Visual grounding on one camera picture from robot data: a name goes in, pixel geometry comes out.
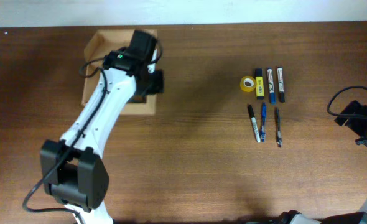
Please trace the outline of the black permanent marker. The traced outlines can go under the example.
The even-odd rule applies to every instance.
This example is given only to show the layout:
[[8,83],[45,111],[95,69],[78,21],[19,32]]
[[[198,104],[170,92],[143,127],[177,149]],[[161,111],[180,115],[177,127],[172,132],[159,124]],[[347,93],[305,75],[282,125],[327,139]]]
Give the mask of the black permanent marker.
[[254,111],[253,111],[253,107],[250,104],[248,104],[248,113],[249,113],[249,117],[250,117],[250,120],[251,120],[251,123],[252,123],[252,126],[253,126],[254,136],[256,138],[256,141],[258,143],[260,143],[261,138],[260,138],[258,126],[257,126],[257,123],[256,123],[255,114],[254,114]]

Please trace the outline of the yellow tape roll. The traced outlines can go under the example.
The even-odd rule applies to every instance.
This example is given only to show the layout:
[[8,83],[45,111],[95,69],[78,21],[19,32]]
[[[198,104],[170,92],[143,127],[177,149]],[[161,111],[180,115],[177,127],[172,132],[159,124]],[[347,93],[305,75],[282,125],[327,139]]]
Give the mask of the yellow tape roll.
[[244,76],[239,84],[239,87],[244,92],[252,92],[256,89],[256,80],[251,76]]

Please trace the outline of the blue pen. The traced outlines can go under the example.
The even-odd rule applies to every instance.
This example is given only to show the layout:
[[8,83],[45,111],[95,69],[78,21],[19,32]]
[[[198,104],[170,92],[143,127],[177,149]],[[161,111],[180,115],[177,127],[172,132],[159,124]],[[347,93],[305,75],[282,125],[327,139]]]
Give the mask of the blue pen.
[[261,130],[259,133],[261,142],[265,142],[266,140],[265,125],[266,125],[266,104],[265,102],[263,102],[261,106]]

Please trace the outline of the yellow highlighter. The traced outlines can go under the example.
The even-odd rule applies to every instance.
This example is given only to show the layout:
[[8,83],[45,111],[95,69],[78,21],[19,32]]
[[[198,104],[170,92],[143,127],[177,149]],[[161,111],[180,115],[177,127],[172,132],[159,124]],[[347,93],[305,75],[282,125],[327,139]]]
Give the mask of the yellow highlighter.
[[263,72],[261,68],[256,68],[254,71],[256,80],[256,98],[258,100],[264,99],[264,79]]

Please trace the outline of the black pen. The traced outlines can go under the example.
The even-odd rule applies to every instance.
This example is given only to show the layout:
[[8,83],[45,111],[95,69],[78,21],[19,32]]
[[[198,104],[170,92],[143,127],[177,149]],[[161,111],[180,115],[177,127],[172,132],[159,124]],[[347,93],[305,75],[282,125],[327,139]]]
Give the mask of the black pen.
[[277,142],[278,147],[282,147],[281,117],[280,117],[280,112],[279,112],[278,107],[275,108],[275,112],[276,112],[276,127],[277,127],[276,142]]

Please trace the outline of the blue whiteboard marker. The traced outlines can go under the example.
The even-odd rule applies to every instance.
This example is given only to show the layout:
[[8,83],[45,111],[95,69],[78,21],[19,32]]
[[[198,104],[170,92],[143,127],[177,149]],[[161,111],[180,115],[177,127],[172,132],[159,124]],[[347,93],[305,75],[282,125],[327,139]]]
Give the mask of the blue whiteboard marker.
[[271,68],[267,69],[267,79],[268,79],[268,88],[269,88],[269,100],[272,105],[275,105],[276,95],[275,95],[275,89],[274,89],[273,72]]

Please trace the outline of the black whiteboard marker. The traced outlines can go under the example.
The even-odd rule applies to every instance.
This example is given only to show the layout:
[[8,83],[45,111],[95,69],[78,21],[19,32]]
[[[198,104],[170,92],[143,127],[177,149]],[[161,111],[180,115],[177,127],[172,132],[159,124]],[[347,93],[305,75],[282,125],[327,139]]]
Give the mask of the black whiteboard marker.
[[279,84],[280,102],[284,103],[286,101],[286,99],[285,99],[284,79],[283,79],[282,67],[277,68],[277,78],[278,78],[278,84]]

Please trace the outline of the cardboard box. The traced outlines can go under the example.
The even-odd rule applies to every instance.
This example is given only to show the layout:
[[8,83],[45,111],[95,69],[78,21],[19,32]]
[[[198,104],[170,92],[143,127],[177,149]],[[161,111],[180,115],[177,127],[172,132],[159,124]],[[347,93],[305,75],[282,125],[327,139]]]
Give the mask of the cardboard box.
[[[118,50],[120,47],[128,46],[134,29],[109,29],[97,30],[91,40],[84,48],[84,58],[86,62],[104,57],[112,50]],[[91,78],[86,78],[83,86],[83,95],[81,105],[85,106],[98,85],[100,72]],[[127,103],[121,115],[150,115],[156,113],[156,95],[146,97],[144,103]]]

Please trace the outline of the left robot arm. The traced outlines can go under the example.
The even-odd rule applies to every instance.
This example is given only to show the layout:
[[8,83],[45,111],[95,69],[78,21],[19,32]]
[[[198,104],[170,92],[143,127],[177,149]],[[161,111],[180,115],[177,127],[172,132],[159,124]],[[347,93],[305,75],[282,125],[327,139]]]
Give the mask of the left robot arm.
[[47,140],[40,150],[42,178],[27,194],[22,206],[44,186],[61,212],[77,223],[114,223],[105,196],[109,175],[103,164],[108,137],[126,104],[164,91],[164,74],[156,69],[163,48],[153,30],[134,30],[129,45],[97,59],[95,90],[83,111],[58,141]]

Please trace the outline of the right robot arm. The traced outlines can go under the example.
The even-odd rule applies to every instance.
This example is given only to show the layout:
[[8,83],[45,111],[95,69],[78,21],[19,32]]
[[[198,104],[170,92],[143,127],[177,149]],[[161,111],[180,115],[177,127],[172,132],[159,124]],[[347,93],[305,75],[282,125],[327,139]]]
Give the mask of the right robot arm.
[[[367,106],[352,101],[335,119],[335,122],[350,128],[359,135],[357,145],[367,147]],[[275,221],[278,224],[367,224],[367,199],[357,212],[334,215],[322,220],[308,218],[296,210],[284,212]]]

